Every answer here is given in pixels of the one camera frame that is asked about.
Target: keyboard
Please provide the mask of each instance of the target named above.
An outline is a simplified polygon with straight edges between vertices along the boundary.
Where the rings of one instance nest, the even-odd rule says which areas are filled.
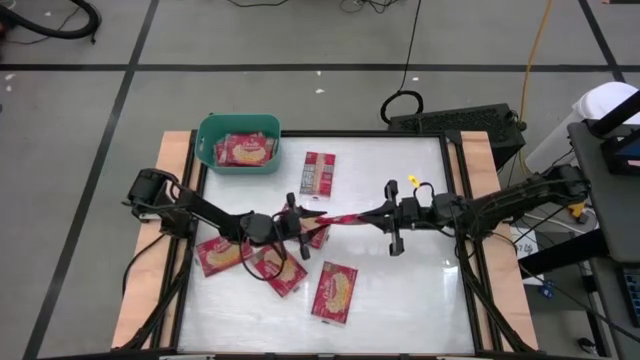
[[[640,268],[619,267],[618,279],[622,296],[633,326],[640,327]]]

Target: red snack package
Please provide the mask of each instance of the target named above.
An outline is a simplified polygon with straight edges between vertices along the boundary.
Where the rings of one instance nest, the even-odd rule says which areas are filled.
[[[282,211],[288,210],[289,206],[284,204]],[[313,226],[313,219],[300,219],[300,227],[302,228],[302,232],[305,233],[309,231],[309,227],[307,225]],[[324,245],[325,241],[329,239],[329,226],[326,226],[324,229],[318,231],[309,241],[309,245],[315,249],[321,249],[322,245]]]
[[[325,227],[324,229],[318,231],[312,238],[309,243],[312,248],[321,249],[322,245],[324,245],[325,241],[329,239],[329,227]]]
[[[265,278],[270,278],[277,274],[281,264],[280,256],[270,246],[263,247],[253,259],[253,265],[256,270]],[[284,269],[282,269],[277,278],[269,280],[268,283],[278,295],[284,297],[291,290],[297,288],[305,276],[307,276],[307,271],[287,252]]]
[[[215,155],[218,166],[225,166],[227,164],[226,154],[224,153],[225,139],[218,141],[215,145]]]
[[[300,194],[312,195],[314,198],[331,196],[335,164],[334,154],[307,152],[302,170]]]
[[[226,161],[240,166],[262,166],[269,160],[266,143],[264,135],[258,133],[229,135]]]
[[[325,261],[311,314],[346,324],[357,275],[356,269]]]
[[[198,258],[204,276],[209,277],[240,263],[239,245],[233,245],[222,236],[211,239],[196,246]],[[242,243],[242,256],[246,259],[253,255],[253,248],[248,242]]]

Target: electronic equipment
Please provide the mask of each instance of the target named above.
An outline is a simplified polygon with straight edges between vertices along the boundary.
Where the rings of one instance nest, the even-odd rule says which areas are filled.
[[[640,267],[620,266],[617,273],[631,323],[640,327]]]
[[[493,163],[500,169],[525,145],[516,113],[507,104],[477,106],[430,113],[395,116],[389,130],[427,133],[443,130],[486,131]]]
[[[623,125],[640,112],[640,90],[611,110],[600,121],[587,122],[591,133],[597,137],[611,134],[614,130],[624,136],[611,135],[601,145],[609,172],[616,175],[640,175],[640,130]]]

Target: wooden board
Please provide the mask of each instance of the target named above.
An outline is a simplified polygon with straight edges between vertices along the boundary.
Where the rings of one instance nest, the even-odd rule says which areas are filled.
[[[189,148],[190,135],[191,133],[188,131],[165,132],[160,152],[158,153],[156,168],[175,174],[178,180],[181,180]],[[196,179],[198,169],[199,165],[194,167],[193,171]],[[159,221],[151,221],[148,224],[141,225],[135,249],[136,254],[159,236],[159,228]],[[120,306],[120,315],[113,335],[112,347],[122,346],[129,341],[156,306],[169,251],[169,242],[169,237],[161,240],[131,267],[127,281],[127,291]],[[168,317],[173,316],[171,310],[169,310],[168,314]]]
[[[189,145],[189,136],[190,132],[188,131],[166,132],[162,139],[156,167],[181,176]],[[500,190],[486,133],[464,132],[462,133],[462,139],[473,195],[479,197]],[[455,149],[450,147],[450,152],[456,189],[462,189]],[[197,179],[198,176],[199,163],[195,164],[193,169],[190,187],[195,189],[194,179]],[[141,226],[136,253],[158,236],[158,226],[157,222]],[[500,225],[495,232],[510,238],[510,231],[507,225]],[[522,339],[529,346],[537,348],[529,305],[513,247],[498,238],[487,238],[483,246],[496,306]],[[113,338],[114,347],[126,343],[155,307],[160,292],[168,248],[169,241],[167,239],[167,241],[162,241],[149,250],[132,267],[127,292],[122,302],[120,317]],[[183,251],[183,248],[178,251],[178,259],[181,259],[180,254]],[[483,344],[485,349],[490,349],[491,338],[486,311],[484,311],[479,302],[477,304]],[[167,312],[161,346],[168,346],[169,344],[169,329],[173,323],[174,309],[175,304]]]
[[[473,196],[480,197],[500,190],[487,133],[463,132],[462,145]],[[511,231],[506,224],[500,224],[494,232],[511,238]],[[529,303],[513,246],[497,236],[485,239],[482,246],[494,303],[522,340],[537,349],[538,342],[531,321]],[[507,350],[508,345],[504,341],[503,344]]]

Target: yellow tag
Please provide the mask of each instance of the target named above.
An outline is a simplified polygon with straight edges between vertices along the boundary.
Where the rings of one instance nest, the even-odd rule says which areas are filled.
[[[409,175],[409,181],[411,181],[411,184],[413,184],[413,186],[415,186],[416,188],[420,187],[420,181],[418,181],[415,176]]]

